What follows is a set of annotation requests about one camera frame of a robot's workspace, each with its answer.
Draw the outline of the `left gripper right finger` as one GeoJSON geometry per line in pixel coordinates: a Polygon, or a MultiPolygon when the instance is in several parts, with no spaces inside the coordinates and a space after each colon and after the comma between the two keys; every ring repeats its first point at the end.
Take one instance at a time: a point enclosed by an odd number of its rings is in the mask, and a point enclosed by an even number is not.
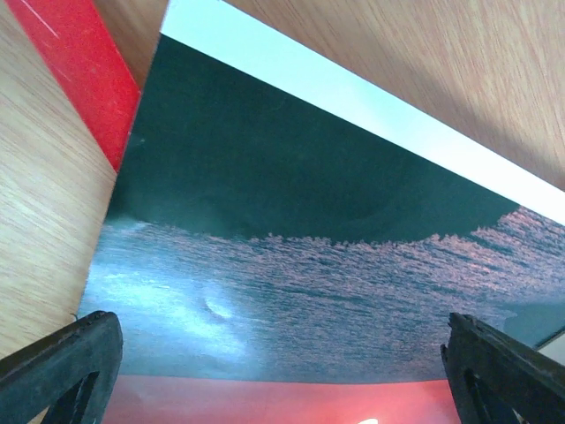
{"type": "Polygon", "coordinates": [[[564,366],[468,314],[441,359],[462,423],[563,423],[564,366]]]}

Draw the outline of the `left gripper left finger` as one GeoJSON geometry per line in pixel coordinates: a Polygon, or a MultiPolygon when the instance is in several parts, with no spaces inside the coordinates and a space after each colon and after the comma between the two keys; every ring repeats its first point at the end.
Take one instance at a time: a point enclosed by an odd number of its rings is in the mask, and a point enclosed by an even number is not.
{"type": "Polygon", "coordinates": [[[1,422],[101,423],[123,358],[117,315],[96,311],[1,359],[1,422]]]}

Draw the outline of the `sunset photo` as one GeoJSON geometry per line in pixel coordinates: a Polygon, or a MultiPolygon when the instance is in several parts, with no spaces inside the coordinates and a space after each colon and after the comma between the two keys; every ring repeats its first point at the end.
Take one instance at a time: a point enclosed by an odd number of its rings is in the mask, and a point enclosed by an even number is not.
{"type": "Polygon", "coordinates": [[[564,195],[222,1],[168,4],[80,304],[108,423],[455,423],[470,314],[564,329],[564,195]]]}

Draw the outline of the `red picture frame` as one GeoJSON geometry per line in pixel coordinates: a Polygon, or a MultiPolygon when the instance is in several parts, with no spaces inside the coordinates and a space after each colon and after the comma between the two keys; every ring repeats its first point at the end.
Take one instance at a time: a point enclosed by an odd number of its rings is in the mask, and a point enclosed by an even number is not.
{"type": "Polygon", "coordinates": [[[124,157],[140,89],[90,0],[8,0],[114,170],[124,157]]]}

